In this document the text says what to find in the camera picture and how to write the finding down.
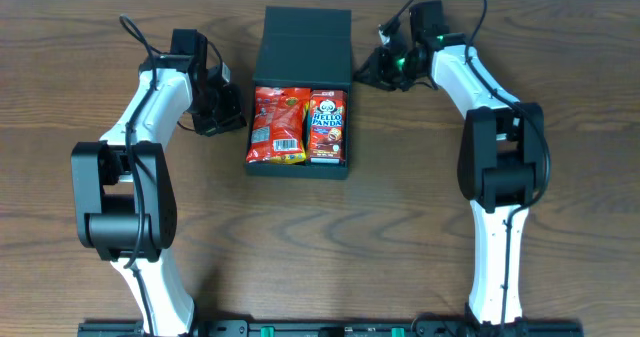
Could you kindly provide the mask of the red snack packet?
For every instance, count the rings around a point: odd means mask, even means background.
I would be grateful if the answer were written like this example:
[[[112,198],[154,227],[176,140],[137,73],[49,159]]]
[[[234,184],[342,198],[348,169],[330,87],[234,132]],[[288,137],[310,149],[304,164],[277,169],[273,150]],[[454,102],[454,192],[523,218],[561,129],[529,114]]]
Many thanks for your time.
[[[303,122],[310,88],[257,87],[247,163],[297,164],[306,159]]]

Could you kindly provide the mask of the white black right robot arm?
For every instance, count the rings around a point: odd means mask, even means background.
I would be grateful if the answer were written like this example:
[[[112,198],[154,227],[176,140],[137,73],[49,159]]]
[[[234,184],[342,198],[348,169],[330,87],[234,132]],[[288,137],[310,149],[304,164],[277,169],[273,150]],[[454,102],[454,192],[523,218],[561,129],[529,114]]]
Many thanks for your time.
[[[549,182],[550,151],[536,103],[507,92],[481,62],[473,39],[453,33],[439,0],[409,8],[411,38],[398,16],[378,28],[381,44],[353,79],[381,90],[416,85],[444,91],[464,119],[457,180],[474,219],[474,277],[460,335],[522,336],[521,234]]]

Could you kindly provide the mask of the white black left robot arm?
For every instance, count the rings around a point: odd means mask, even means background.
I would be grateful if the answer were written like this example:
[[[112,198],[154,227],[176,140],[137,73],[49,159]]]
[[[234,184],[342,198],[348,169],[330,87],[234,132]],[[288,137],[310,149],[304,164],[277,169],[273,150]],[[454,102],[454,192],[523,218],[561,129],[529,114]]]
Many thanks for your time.
[[[207,65],[212,47],[195,29],[174,30],[169,51],[150,52],[140,65],[120,119],[71,153],[78,238],[125,279],[143,315],[136,335],[193,331],[195,302],[171,250],[177,204],[165,150],[184,114],[206,137],[247,125],[228,66]]]

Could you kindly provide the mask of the red Hello Panda box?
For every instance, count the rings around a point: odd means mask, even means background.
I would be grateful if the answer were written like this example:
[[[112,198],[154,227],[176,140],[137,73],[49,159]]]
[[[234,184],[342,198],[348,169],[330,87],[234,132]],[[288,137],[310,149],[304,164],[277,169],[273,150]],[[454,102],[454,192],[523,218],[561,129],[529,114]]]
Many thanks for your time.
[[[315,164],[344,162],[347,94],[342,90],[315,90],[311,94],[307,159]]]

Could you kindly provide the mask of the dark green box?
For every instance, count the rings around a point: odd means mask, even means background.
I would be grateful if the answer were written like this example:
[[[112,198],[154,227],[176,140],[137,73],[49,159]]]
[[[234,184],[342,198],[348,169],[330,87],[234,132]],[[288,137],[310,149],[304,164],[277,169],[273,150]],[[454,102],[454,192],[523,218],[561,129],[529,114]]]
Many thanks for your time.
[[[347,94],[341,164],[244,163],[247,175],[344,180],[351,159],[351,10],[267,6],[247,111],[249,152],[256,87],[342,90]]]

